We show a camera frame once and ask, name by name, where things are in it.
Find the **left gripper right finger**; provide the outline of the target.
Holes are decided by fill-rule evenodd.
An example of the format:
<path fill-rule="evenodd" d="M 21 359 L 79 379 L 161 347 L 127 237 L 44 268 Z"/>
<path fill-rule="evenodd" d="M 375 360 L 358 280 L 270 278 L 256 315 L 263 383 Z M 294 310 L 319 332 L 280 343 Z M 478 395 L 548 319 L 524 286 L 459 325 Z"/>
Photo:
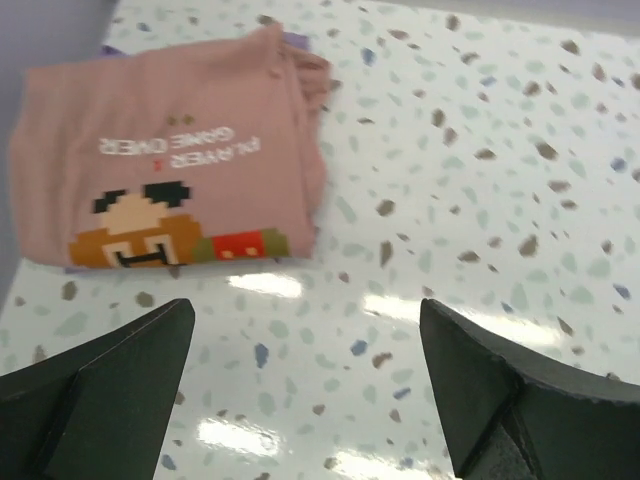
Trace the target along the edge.
<path fill-rule="evenodd" d="M 541 355 L 435 299 L 420 335 L 458 479 L 636 479 L 639 388 Z"/>

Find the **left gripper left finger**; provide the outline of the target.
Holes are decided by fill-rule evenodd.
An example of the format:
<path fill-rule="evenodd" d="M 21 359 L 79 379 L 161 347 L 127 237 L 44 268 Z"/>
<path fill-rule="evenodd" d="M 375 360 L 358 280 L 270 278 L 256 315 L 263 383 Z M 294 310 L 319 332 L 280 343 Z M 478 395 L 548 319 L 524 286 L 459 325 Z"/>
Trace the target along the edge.
<path fill-rule="evenodd" d="M 2 478 L 152 478 L 194 325 L 175 299 L 3 375 Z"/>

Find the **pink t shirt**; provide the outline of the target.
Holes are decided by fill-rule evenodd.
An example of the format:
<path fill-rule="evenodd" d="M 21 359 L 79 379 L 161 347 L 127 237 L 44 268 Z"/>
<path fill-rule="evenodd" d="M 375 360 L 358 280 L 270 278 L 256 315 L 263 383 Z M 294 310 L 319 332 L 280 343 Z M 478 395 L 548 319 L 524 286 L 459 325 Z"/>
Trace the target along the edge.
<path fill-rule="evenodd" d="M 274 23 L 28 70 L 8 149 L 21 253 L 80 270 L 310 257 L 330 69 Z"/>

